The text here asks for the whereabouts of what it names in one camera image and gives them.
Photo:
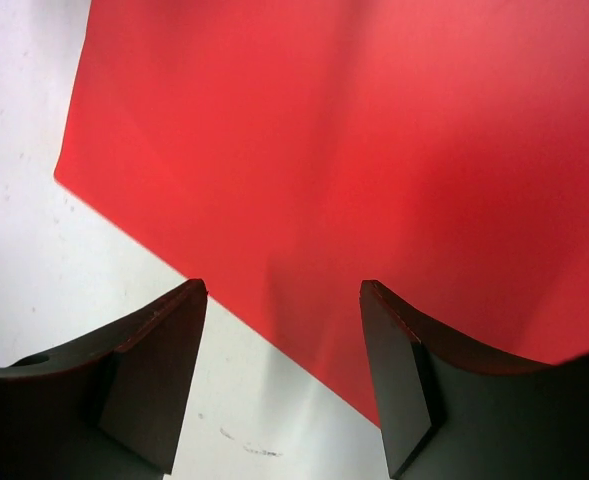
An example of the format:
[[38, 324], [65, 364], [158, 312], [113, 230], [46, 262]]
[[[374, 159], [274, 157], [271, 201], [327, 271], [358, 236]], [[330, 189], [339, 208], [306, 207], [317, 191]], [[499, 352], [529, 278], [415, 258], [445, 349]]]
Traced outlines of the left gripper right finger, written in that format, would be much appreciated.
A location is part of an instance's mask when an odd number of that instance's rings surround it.
[[394, 479], [589, 479], [589, 353], [557, 365], [486, 345], [376, 280], [360, 288]]

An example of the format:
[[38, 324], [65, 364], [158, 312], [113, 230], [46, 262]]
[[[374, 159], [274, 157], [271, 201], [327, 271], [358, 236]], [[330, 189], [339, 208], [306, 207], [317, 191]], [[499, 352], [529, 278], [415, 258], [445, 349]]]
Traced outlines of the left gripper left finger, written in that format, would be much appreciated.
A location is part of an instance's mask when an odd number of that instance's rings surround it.
[[174, 467], [208, 292], [0, 366], [0, 479], [161, 479]]

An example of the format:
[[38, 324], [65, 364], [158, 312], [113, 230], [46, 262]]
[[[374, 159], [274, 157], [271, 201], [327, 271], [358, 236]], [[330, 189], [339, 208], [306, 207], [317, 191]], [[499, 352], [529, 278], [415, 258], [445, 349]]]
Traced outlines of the red folder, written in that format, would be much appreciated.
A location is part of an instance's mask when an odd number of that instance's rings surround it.
[[55, 176], [370, 420], [365, 280], [589, 351], [589, 1], [95, 1]]

